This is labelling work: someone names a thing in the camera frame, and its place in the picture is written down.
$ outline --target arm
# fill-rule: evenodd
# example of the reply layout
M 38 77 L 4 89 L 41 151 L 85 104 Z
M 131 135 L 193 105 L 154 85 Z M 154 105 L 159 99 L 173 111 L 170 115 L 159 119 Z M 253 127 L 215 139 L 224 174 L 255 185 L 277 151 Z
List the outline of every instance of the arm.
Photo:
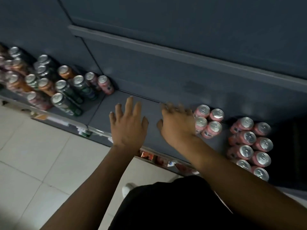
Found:
M 110 113 L 113 147 L 90 177 L 67 199 L 41 228 L 98 229 L 115 189 L 130 161 L 143 145 L 148 120 L 141 122 L 141 104 L 133 98 L 126 102 L 125 114 L 121 104 Z
M 192 112 L 171 103 L 157 124 L 164 139 L 188 159 L 235 212 L 269 229 L 307 229 L 307 209 L 228 161 L 195 135 Z

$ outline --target tile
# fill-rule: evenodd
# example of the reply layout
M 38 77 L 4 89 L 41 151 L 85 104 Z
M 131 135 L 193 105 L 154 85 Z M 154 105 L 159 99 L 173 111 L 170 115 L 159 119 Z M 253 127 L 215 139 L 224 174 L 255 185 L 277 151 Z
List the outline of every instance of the tile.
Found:
M 15 229 L 39 230 L 68 197 L 68 194 L 43 183 L 23 213 Z
M 290 198 L 294 199 L 295 201 L 297 201 L 299 204 L 301 204 L 305 208 L 307 208 L 307 200 L 299 198 L 299 197 L 296 197 L 296 196 L 288 194 L 288 193 L 284 193 L 284 194 L 289 196 Z
M 0 149 L 10 139 L 14 131 L 29 118 L 17 110 L 12 110 L 5 106 L 0 106 Z
M 72 135 L 44 182 L 72 194 L 97 168 L 109 147 Z
M 0 151 L 0 161 L 42 181 L 70 135 L 26 119 Z
M 40 184 L 37 179 L 0 162 L 0 229 L 14 227 Z
M 110 224 L 113 220 L 113 216 L 106 213 L 102 219 L 102 222 L 98 228 L 98 230 L 107 230 L 110 227 Z
M 133 158 L 122 175 L 107 212 L 115 216 L 117 209 L 124 199 L 122 196 L 122 187 L 125 184 L 134 183 L 135 185 L 140 186 L 154 184 L 156 182 L 169 182 L 175 176 L 177 176 L 177 174 L 173 172 L 141 161 L 140 159 Z

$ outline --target hand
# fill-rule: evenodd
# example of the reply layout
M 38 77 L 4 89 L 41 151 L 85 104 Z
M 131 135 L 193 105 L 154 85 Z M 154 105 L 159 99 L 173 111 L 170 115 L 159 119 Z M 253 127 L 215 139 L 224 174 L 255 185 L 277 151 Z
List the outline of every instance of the hand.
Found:
M 157 127 L 166 142 L 177 149 L 183 141 L 195 137 L 195 120 L 192 111 L 185 111 L 183 105 L 179 104 L 176 110 L 172 103 L 161 105 L 163 120 L 160 119 Z
M 133 97 L 127 98 L 125 113 L 122 113 L 122 105 L 115 106 L 115 114 L 110 113 L 111 133 L 113 139 L 113 146 L 124 149 L 136 154 L 144 143 L 148 120 L 143 117 L 141 122 L 141 102 L 135 104 L 133 108 Z

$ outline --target person's left arm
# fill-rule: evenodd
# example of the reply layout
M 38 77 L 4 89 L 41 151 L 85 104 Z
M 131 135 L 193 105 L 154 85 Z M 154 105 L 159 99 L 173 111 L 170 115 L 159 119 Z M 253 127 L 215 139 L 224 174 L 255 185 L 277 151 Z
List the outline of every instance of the person's left arm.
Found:
M 115 189 L 129 165 L 143 145 L 148 120 L 141 120 L 141 103 L 134 110 L 129 97 L 122 112 L 121 104 L 110 113 L 113 147 L 90 177 L 51 216 L 41 230 L 98 229 Z

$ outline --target white shoe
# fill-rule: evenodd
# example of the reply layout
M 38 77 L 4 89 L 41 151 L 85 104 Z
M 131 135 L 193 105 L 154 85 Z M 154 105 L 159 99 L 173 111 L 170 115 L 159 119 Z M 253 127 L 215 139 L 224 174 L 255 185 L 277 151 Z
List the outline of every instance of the white shoe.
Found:
M 136 185 L 132 183 L 127 183 L 125 186 L 122 187 L 122 196 L 125 198 L 128 193 L 133 190 L 136 187 Z

